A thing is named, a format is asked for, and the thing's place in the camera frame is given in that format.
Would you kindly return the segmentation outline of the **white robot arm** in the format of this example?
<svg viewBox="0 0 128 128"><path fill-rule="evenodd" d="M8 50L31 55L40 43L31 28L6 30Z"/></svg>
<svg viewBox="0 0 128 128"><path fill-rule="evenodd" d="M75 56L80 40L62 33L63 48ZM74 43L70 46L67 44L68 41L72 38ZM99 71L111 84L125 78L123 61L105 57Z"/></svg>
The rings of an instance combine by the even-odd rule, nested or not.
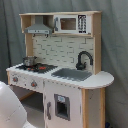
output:
<svg viewBox="0 0 128 128"><path fill-rule="evenodd" d="M0 128L36 128L28 122L18 97L3 82L0 82Z"/></svg>

